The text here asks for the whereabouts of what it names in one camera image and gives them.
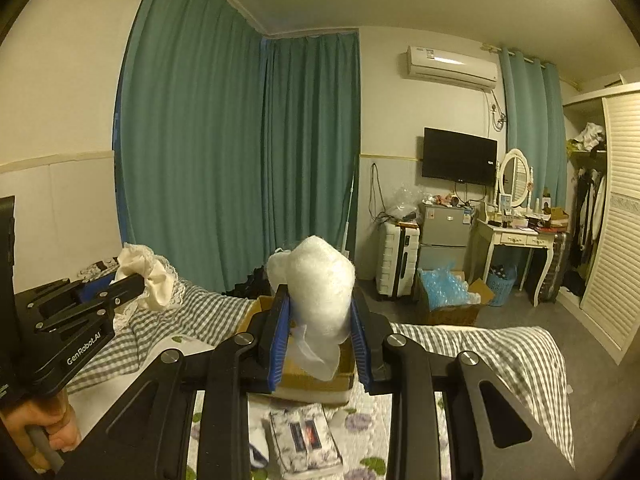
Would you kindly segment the person's left hand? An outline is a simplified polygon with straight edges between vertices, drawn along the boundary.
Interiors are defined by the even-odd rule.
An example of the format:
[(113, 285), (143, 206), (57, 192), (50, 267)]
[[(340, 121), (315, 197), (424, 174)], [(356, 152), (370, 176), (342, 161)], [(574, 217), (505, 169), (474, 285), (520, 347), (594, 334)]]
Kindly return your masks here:
[(55, 451), (73, 451), (81, 442), (76, 413), (65, 390), (50, 398), (31, 398), (13, 408), (2, 408), (1, 419), (17, 448), (38, 472), (49, 470), (51, 465), (30, 440), (27, 427), (43, 428)]

